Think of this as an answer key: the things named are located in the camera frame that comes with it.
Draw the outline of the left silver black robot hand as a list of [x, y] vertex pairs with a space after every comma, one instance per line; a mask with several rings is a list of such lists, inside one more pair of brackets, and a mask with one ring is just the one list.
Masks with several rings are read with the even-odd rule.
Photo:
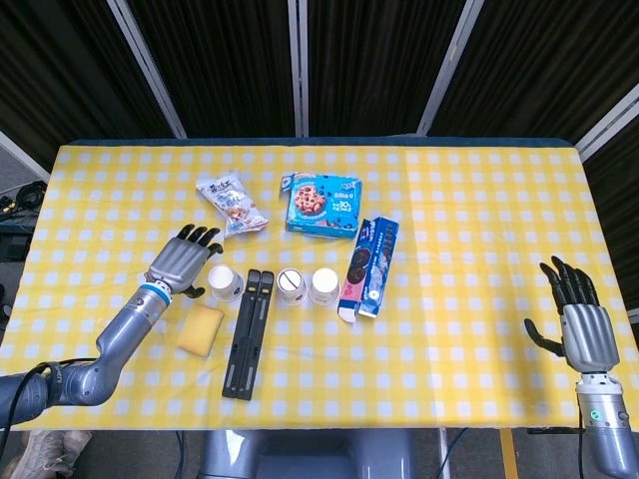
[[202, 296], [206, 289], [194, 287], [194, 281], [214, 254], [222, 254], [223, 246], [216, 242], [218, 228], [188, 224], [171, 238], [145, 272], [147, 282], [160, 281], [170, 294], [189, 298]]

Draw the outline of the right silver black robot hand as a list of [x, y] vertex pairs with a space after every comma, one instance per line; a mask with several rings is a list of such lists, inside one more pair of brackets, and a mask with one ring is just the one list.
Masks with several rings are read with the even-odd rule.
[[607, 373], [619, 362], [610, 316], [600, 304], [590, 276], [554, 255], [540, 269], [551, 287], [559, 314], [559, 341], [543, 336], [530, 318], [523, 320], [530, 339], [540, 348], [563, 357], [579, 373]]

